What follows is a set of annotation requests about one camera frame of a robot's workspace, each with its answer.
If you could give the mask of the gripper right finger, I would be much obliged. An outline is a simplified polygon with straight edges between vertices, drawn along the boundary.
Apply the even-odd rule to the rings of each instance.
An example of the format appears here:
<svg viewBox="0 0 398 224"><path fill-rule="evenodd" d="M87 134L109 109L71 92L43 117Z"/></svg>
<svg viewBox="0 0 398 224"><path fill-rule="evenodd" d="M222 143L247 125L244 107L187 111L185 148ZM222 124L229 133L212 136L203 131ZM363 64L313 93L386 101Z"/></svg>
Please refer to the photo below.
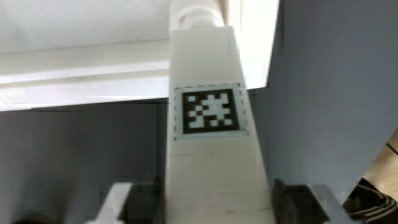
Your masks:
<svg viewBox="0 0 398 224"><path fill-rule="evenodd" d="M276 179L272 206L277 224L363 224L350 218L325 185L290 185Z"/></svg>

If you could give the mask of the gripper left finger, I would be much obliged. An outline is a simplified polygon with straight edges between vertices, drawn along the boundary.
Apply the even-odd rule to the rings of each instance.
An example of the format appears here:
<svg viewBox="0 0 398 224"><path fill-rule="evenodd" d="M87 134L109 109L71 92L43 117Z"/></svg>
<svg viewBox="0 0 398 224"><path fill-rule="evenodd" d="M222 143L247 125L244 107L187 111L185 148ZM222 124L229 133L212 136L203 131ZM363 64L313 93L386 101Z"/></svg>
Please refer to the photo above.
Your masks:
<svg viewBox="0 0 398 224"><path fill-rule="evenodd" d="M158 180L112 184L96 218L85 224L135 224L153 220Z"/></svg>

